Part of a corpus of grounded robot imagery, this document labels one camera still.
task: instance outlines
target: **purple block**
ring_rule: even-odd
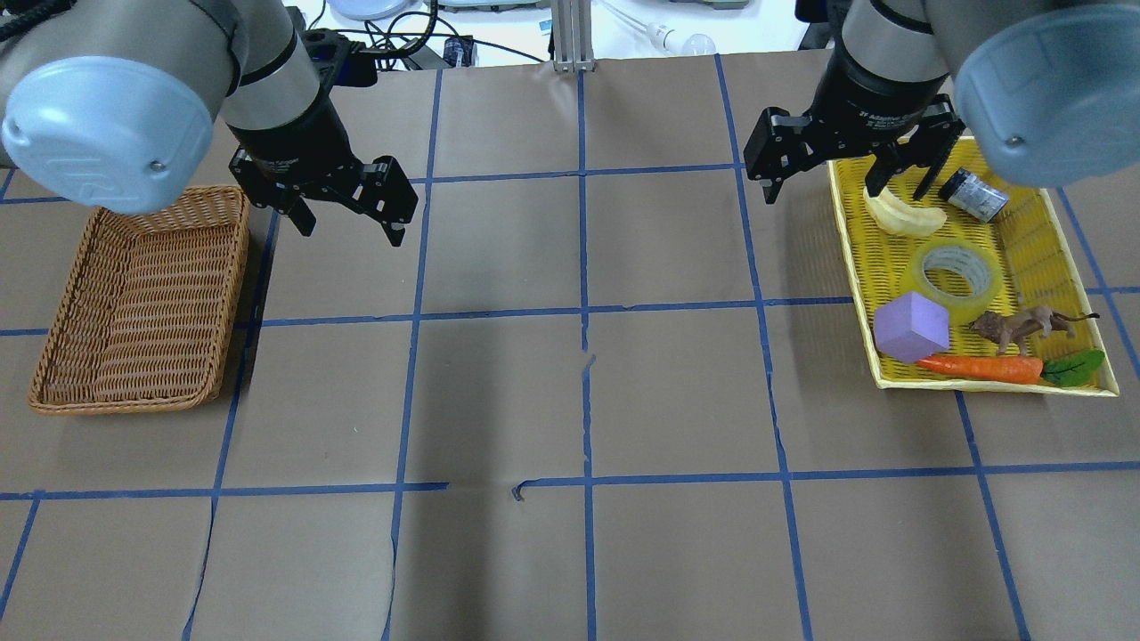
[[[950,349],[950,310],[918,292],[874,310],[874,346],[903,363]]]

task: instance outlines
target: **grid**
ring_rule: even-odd
[[[732,146],[732,163],[699,164],[699,165],[673,165],[673,167],[646,167],[646,168],[612,168],[612,169],[587,169],[586,157],[586,102],[585,102],[585,76],[579,73],[577,78],[577,123],[578,123],[578,168],[577,171],[567,172],[534,172],[534,173],[504,173],[504,175],[474,175],[463,177],[434,177],[435,144],[439,124],[440,98],[442,94],[443,74],[438,71],[434,82],[434,102],[431,116],[431,135],[427,155],[426,176],[422,179],[414,179],[413,182],[424,187],[424,198],[421,218],[421,242],[418,253],[418,266],[415,289],[415,303],[412,314],[390,316],[337,316],[316,318],[261,318],[264,295],[268,287],[266,278],[269,265],[272,260],[276,236],[279,230],[280,219],[274,214],[266,242],[266,251],[261,263],[258,266],[258,281],[254,294],[255,305],[250,317],[237,324],[238,327],[247,330],[245,343],[239,355],[237,383],[231,397],[226,429],[222,437],[221,449],[218,455],[217,472],[211,487],[176,488],[176,489],[137,489],[137,490],[58,490],[47,492],[34,489],[25,493],[0,494],[0,501],[26,502],[28,504],[27,517],[23,527],[22,536],[16,549],[10,569],[7,574],[2,595],[0,595],[0,617],[8,603],[13,586],[17,579],[21,560],[23,558],[28,537],[32,535],[35,525],[36,513],[44,501],[74,501],[74,500],[100,500],[119,497],[209,497],[211,500],[211,532],[213,529],[213,516],[217,512],[219,498],[222,496],[271,496],[271,495],[316,495],[316,494],[363,494],[363,493],[391,493],[393,495],[393,511],[391,525],[391,539],[393,552],[398,554],[400,545],[400,524],[405,493],[418,492],[446,492],[448,484],[441,482],[407,482],[407,455],[412,417],[412,399],[415,392],[415,370],[417,360],[417,347],[420,327],[423,322],[450,320],[463,318],[498,318],[498,317],[522,317],[522,316],[579,316],[581,319],[581,349],[586,355],[589,350],[589,320],[594,315],[602,314],[637,314],[670,310],[693,310],[693,309],[730,309],[751,308],[756,311],[757,340],[759,342],[765,370],[765,390],[756,390],[757,393],[766,395],[768,408],[772,415],[773,433],[776,447],[779,471],[771,472],[734,472],[734,473],[681,473],[681,474],[628,474],[628,476],[595,476],[593,472],[593,445],[592,445],[592,407],[591,407],[591,368],[596,356],[591,356],[581,374],[581,398],[583,398],[583,473],[577,477],[560,478],[536,478],[520,482],[513,495],[516,501],[521,501],[529,487],[581,487],[584,489],[584,521],[585,532],[585,560],[586,560],[586,603],[587,611],[583,612],[587,620],[587,633],[591,641],[597,639],[597,608],[596,608],[596,578],[595,578],[595,543],[594,543],[594,488],[598,486],[614,485],[661,485],[661,484],[701,484],[701,482],[779,482],[782,489],[784,511],[787,518],[787,530],[789,537],[788,553],[791,557],[792,570],[795,575],[796,594],[799,605],[799,618],[803,628],[803,636],[806,640],[814,638],[812,631],[812,614],[808,602],[807,586],[803,554],[799,545],[799,533],[796,516],[796,504],[793,497],[793,484],[801,480],[840,480],[840,479],[885,479],[906,477],[975,477],[978,490],[985,506],[986,518],[993,536],[994,547],[1001,567],[1002,578],[1012,607],[1012,615],[1016,622],[1019,636],[1029,639],[1031,631],[1027,626],[1025,614],[1018,598],[1017,582],[1010,567],[1009,558],[1002,538],[1001,526],[994,509],[990,493],[988,478],[1000,474],[1033,474],[1048,472],[1089,472],[1110,470],[1140,470],[1140,461],[1091,461],[1078,463],[1040,463],[1040,464],[1004,464],[987,465],[983,462],[977,443],[974,436],[974,428],[970,420],[968,401],[964,395],[955,392],[955,403],[962,423],[963,437],[969,448],[971,465],[968,466],[942,466],[942,468],[893,468],[893,469],[857,469],[857,470],[792,470],[788,463],[788,455],[781,439],[780,419],[776,406],[776,398],[773,391],[773,359],[768,342],[767,310],[782,306],[828,306],[849,305],[849,297],[820,297],[820,298],[765,298],[760,278],[756,266],[756,252],[752,246],[752,234],[750,229],[748,205],[746,202],[744,168],[740,157],[735,124],[730,103],[730,92],[725,80],[722,58],[715,56],[717,79],[720,88],[720,98],[724,105],[724,116],[728,130]],[[648,303],[636,306],[595,306],[591,305],[588,295],[588,266],[587,266],[587,178],[591,176],[606,175],[633,175],[633,173],[667,173],[667,172],[694,172],[732,170],[735,177],[736,197],[740,208],[740,224],[742,226],[748,258],[749,277],[754,298],[750,300],[724,300],[711,302],[691,303]],[[580,305],[579,307],[561,308],[536,308],[536,309],[497,309],[461,313],[423,313],[423,287],[426,254],[429,248],[429,220],[431,216],[432,187],[434,184],[459,182],[459,181],[489,181],[489,180],[516,180],[516,179],[543,179],[552,177],[575,176],[578,180],[578,203],[579,203],[579,257],[580,257]],[[19,204],[28,202],[55,202],[63,198],[6,198],[5,193],[11,184],[13,172],[9,172],[0,187],[0,204]],[[1088,237],[1081,227],[1080,219],[1074,211],[1064,189],[1059,190],[1060,200],[1064,204],[1066,216],[1072,222],[1077,241],[1085,253],[1093,270],[1097,285],[1089,287],[1089,293],[1099,294],[1105,298],[1113,323],[1116,325],[1124,341],[1129,364],[1133,373],[1140,376],[1140,359],[1137,357],[1134,344],[1124,324],[1123,316],[1116,305],[1116,297],[1134,295],[1140,293],[1140,286],[1110,286],[1101,271],[1094,252]],[[329,325],[329,324],[359,324],[359,323],[408,323],[410,325],[410,346],[407,362],[407,378],[405,399],[401,419],[400,447],[397,468],[396,482],[391,484],[363,484],[363,485],[328,485],[328,486],[290,486],[290,487],[222,487],[226,473],[227,457],[230,448],[230,439],[234,430],[234,422],[237,409],[242,400],[242,381],[245,375],[247,357],[250,350],[255,346],[258,332],[262,327],[290,326],[290,325]],[[0,336],[19,335],[43,335],[47,328],[0,328]],[[209,539],[206,558],[203,559],[203,576],[209,566]],[[192,609],[184,630],[184,639],[189,639],[193,632],[195,611]],[[383,639],[386,641],[391,634],[391,608],[389,609],[389,622],[385,626]]]

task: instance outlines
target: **gray robot arm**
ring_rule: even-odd
[[[961,117],[937,94],[948,75]],[[855,0],[811,107],[764,109],[744,161],[769,203],[795,173],[868,154],[872,195],[929,168],[918,198],[969,125],[1003,178],[1052,187],[1140,160],[1138,113],[1135,0]]]
[[[417,196],[399,163],[360,162],[280,0],[78,0],[2,43],[7,164],[123,213],[181,194],[220,114],[258,204],[306,235],[306,197],[339,202],[399,244]]]

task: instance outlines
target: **carrot leaf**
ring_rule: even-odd
[[[1041,378],[1062,388],[1083,386],[1105,363],[1105,352],[1099,349],[1088,349],[1045,363]]]

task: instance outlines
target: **brown wicker basket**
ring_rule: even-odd
[[[237,187],[146,216],[96,209],[27,395],[40,414],[166,412],[218,396],[250,244]]]

